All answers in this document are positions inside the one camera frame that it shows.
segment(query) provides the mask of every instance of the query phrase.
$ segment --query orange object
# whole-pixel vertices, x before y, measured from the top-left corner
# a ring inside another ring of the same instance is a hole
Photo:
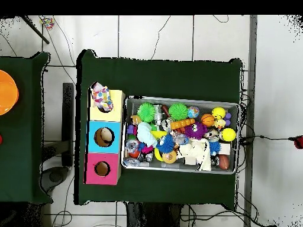
[[[215,123],[215,118],[211,114],[204,114],[201,117],[201,123],[207,127],[213,126]]]
[[[0,115],[3,115],[15,105],[19,91],[13,78],[0,70]]]
[[[176,122],[171,122],[170,123],[170,128],[171,129],[178,129],[181,127],[185,127],[187,125],[191,125],[194,124],[196,121],[193,118],[189,118],[189,119],[184,119],[184,120],[180,120],[180,121],[176,121]]]

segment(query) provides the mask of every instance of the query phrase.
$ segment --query table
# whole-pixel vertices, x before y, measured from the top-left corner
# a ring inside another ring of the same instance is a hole
[[[88,88],[96,81],[126,96],[239,103],[242,63],[97,58],[83,50],[77,59],[74,202],[130,201],[224,204],[234,209],[236,174],[123,169],[116,186],[83,184]]]

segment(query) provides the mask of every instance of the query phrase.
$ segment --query wooden block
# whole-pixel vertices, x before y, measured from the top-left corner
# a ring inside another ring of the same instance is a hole
[[[91,97],[89,120],[122,122],[125,94],[122,90],[109,90],[109,94],[111,96],[113,109],[108,113],[101,112],[97,106],[93,107],[94,100]]]
[[[116,185],[120,175],[120,154],[88,153],[86,184]]]
[[[88,152],[120,153],[121,125],[120,122],[89,121]]]

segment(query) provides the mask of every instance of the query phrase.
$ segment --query dark green tablecloth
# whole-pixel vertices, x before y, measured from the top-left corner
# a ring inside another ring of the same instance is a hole
[[[48,53],[30,59],[0,57],[0,70],[11,75],[19,100],[0,116],[0,201],[50,202],[40,189],[41,166],[41,78]]]
[[[77,70],[76,130],[80,133],[76,133],[75,203],[87,200],[222,203],[233,209],[235,174],[123,169],[116,186],[101,186],[83,184],[83,164],[87,90],[95,81],[126,95],[238,103],[239,59],[229,63],[99,59],[92,50],[84,50],[78,57]]]

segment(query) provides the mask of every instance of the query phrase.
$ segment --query red ball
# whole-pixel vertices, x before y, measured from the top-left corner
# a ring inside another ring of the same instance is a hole
[[[229,160],[228,156],[219,154],[218,157],[219,157],[219,167],[222,170],[227,170],[230,166],[230,160]]]

